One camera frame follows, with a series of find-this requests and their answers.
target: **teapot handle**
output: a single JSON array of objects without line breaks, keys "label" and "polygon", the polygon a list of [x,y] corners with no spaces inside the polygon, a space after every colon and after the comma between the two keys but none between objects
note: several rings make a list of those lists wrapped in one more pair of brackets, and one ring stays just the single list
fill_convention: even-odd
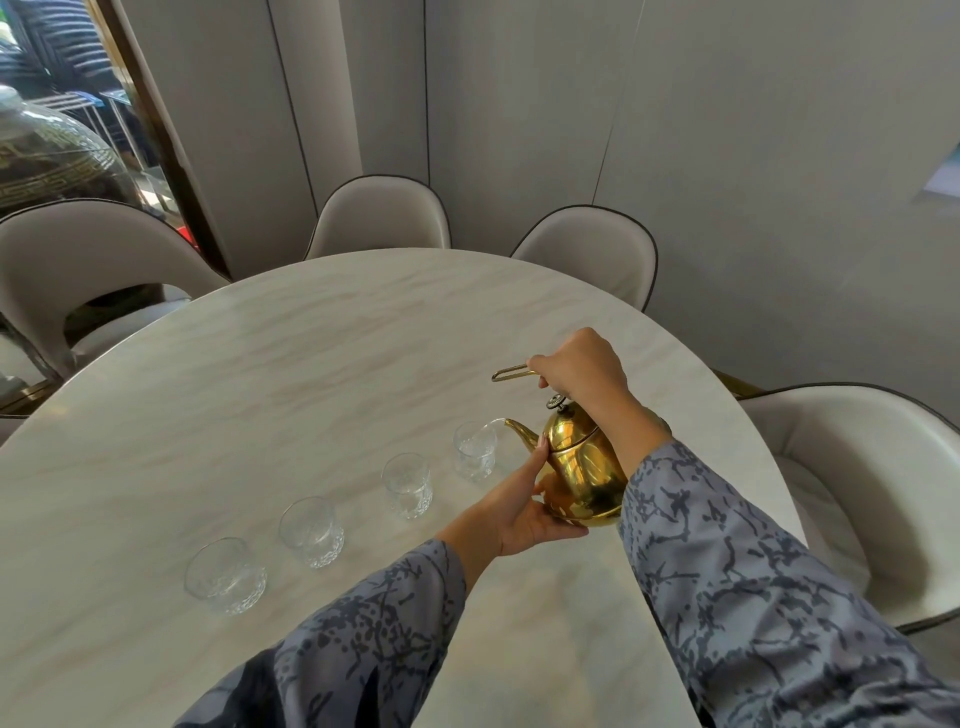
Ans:
[{"label": "teapot handle", "polygon": [[[507,381],[507,379],[517,379],[521,376],[530,376],[535,375],[532,369],[527,369],[526,364],[517,364],[515,367],[508,367],[507,369],[500,369],[490,377],[490,381]],[[566,402],[566,397],[564,395],[554,395],[550,398],[550,401],[546,404],[547,409],[558,409],[564,406]]]},{"label": "teapot handle", "polygon": [[526,364],[517,364],[515,367],[507,367],[507,369],[501,369],[497,371],[492,377],[490,377],[490,381],[507,381],[507,379],[517,379],[521,376],[531,376],[535,374],[536,372],[534,372],[532,369],[527,369]]}]

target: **glass door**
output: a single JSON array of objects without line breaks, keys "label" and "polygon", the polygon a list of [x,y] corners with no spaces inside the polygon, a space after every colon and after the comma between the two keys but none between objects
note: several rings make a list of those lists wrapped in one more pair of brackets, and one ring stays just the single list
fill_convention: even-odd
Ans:
[{"label": "glass door", "polygon": [[[110,199],[163,220],[225,272],[140,78],[109,2],[0,0],[0,217],[56,200]],[[67,317],[67,343],[183,295],[161,285],[108,293]],[[0,413],[35,407],[31,393],[56,384],[5,325],[0,373]]]}]

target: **teapot spout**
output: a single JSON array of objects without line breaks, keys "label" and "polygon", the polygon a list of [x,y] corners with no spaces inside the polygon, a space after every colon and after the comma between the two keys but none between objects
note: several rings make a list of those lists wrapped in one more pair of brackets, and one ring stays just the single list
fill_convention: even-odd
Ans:
[{"label": "teapot spout", "polygon": [[533,452],[537,448],[537,442],[540,439],[540,436],[534,432],[527,425],[522,425],[516,420],[504,419],[503,424],[513,430],[517,436],[523,441],[523,444],[527,446],[527,449]]}]

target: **patterned sleeve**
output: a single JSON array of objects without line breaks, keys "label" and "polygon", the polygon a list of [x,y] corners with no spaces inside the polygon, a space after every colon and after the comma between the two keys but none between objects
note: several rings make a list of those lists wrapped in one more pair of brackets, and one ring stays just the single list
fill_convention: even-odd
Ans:
[{"label": "patterned sleeve", "polygon": [[466,599],[459,557],[428,541],[235,669],[176,726],[409,726]]},{"label": "patterned sleeve", "polygon": [[706,725],[960,725],[960,690],[680,443],[640,464],[619,530]]}]

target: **drinking glass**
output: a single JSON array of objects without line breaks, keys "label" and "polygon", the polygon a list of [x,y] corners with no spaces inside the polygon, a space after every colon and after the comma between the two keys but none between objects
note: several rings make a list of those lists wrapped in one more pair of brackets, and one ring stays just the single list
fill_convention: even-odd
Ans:
[{"label": "drinking glass", "polygon": [[493,423],[468,422],[453,433],[457,450],[457,473],[467,480],[483,480],[496,463],[496,430]]},{"label": "drinking glass", "polygon": [[267,588],[267,570],[256,564],[243,539],[220,539],[190,559],[183,587],[214,612],[239,615],[256,604]]},{"label": "drinking glass", "polygon": [[415,452],[404,452],[391,458],[380,475],[390,496],[394,511],[405,519],[422,516],[433,502],[430,467],[426,458]]},{"label": "drinking glass", "polygon": [[313,496],[295,501],[280,517],[280,540],[310,569],[325,567],[344,547],[344,528],[333,503]]}]

